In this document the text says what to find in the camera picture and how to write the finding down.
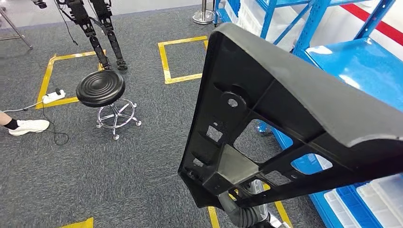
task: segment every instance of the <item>blue shelving unit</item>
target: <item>blue shelving unit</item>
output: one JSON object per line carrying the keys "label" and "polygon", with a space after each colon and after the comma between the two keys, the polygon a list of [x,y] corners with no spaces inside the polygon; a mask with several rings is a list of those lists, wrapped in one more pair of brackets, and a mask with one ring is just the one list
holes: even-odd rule
{"label": "blue shelving unit", "polygon": [[[256,0],[260,7],[262,7],[262,9],[266,12],[260,37],[266,38],[275,8],[307,4],[304,9],[298,14],[298,16],[290,23],[290,25],[274,41],[273,44],[277,45],[284,38],[284,36],[295,26],[295,24],[306,14],[306,12],[308,12],[308,10],[316,1],[317,0],[269,0],[267,2],[266,0]],[[345,5],[360,1],[364,0],[331,0],[330,3],[326,5],[326,7]]]}
{"label": "blue shelving unit", "polygon": [[[284,36],[298,23],[298,21],[306,14],[306,12],[308,12],[308,10],[312,7],[312,5],[317,1],[320,0],[269,0],[268,2],[266,0],[256,0],[256,2],[260,5],[260,7],[262,7],[262,9],[266,12],[260,37],[263,39],[266,38],[275,8],[307,4],[304,7],[304,9],[297,15],[297,17],[295,17],[295,19],[289,24],[289,26],[287,26],[287,28],[273,42],[274,45],[277,45],[284,38]],[[330,3],[326,5],[326,7],[350,4],[360,1],[365,0],[331,0]],[[214,24],[216,25],[218,23],[218,16],[221,16],[222,22],[231,22],[231,19],[228,17],[227,12],[225,12],[224,9],[219,8],[219,3],[220,0],[215,1]],[[231,5],[236,16],[238,16],[238,11],[240,9],[240,1],[228,0],[228,3]]]}
{"label": "blue shelving unit", "polygon": [[[219,4],[220,4],[221,0],[216,0],[215,1],[215,18],[214,18],[214,25],[216,25],[218,23],[218,16],[221,17],[221,21],[223,23],[225,22],[232,22],[230,17],[228,16],[228,13],[225,11],[225,9],[223,8],[219,8]],[[234,13],[236,16],[238,16],[238,11],[240,9],[240,0],[228,0],[227,2],[228,4],[230,4],[232,10],[234,10]]]}
{"label": "blue shelving unit", "polygon": [[[388,52],[369,34],[395,0],[381,0],[354,40],[339,44],[310,47],[309,42],[322,19],[326,8],[337,4],[338,0],[315,0],[309,18],[301,32],[293,54],[323,69],[357,89],[403,111],[403,62]],[[272,129],[281,147],[287,148],[289,139],[276,129]],[[307,160],[307,155],[295,161],[294,167],[300,170],[320,171],[315,161]],[[356,193],[356,185],[338,188],[336,191],[362,227],[381,227],[371,211]],[[311,194],[316,209],[328,228],[341,228],[342,225],[329,207],[324,192]]]}

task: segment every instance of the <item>stanchion base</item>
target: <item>stanchion base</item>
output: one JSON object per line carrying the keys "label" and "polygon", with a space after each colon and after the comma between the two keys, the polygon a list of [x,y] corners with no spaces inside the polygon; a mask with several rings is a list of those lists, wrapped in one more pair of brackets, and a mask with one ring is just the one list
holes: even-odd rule
{"label": "stanchion base", "polygon": [[201,10],[197,11],[193,16],[194,23],[201,25],[208,25],[214,20],[214,12],[211,10],[206,10],[206,16],[203,19],[203,12]]}

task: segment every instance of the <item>black sock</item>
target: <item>black sock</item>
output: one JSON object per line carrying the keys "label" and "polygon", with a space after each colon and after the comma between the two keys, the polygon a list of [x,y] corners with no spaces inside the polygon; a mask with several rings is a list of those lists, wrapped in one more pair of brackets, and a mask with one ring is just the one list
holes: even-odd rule
{"label": "black sock", "polygon": [[17,129],[19,127],[18,124],[17,124],[17,120],[14,120],[14,119],[12,119],[10,121],[10,123],[8,123],[8,124],[6,124],[4,126],[7,127],[8,129],[11,129],[11,130],[15,130],[15,129]]}

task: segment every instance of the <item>red stripe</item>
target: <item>red stripe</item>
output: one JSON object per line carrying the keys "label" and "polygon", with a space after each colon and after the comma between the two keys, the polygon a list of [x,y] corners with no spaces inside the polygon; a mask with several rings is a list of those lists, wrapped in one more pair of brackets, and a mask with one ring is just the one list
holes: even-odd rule
{"label": "red stripe", "polygon": [[[341,7],[343,7],[345,10],[352,13],[354,16],[358,17],[363,21],[366,21],[367,18],[369,17],[368,12],[366,12],[365,10],[354,4],[342,5]],[[392,26],[386,24],[383,21],[381,21],[381,23],[378,24],[376,29],[403,46],[403,33],[400,32],[399,30],[393,28]]]}

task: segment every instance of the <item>black stool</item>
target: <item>black stool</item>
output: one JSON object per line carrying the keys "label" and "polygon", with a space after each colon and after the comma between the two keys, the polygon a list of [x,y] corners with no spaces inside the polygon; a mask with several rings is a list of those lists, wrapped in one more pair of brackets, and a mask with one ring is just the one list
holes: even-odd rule
{"label": "black stool", "polygon": [[[96,71],[81,80],[77,86],[76,95],[81,103],[88,107],[100,108],[98,111],[97,128],[111,128],[113,139],[118,140],[119,135],[116,134],[116,128],[126,125],[129,121],[134,120],[137,126],[141,125],[141,121],[134,117],[134,111],[137,104],[131,101],[120,98],[125,91],[125,81],[122,76],[112,70]],[[116,107],[114,102],[123,101],[126,104],[120,109]],[[101,117],[101,112],[108,106],[112,110],[112,114]],[[123,110],[131,106],[131,115],[122,114]],[[104,124],[102,121],[110,118],[115,118],[112,126]],[[127,118],[122,124],[117,124],[119,117]]]}

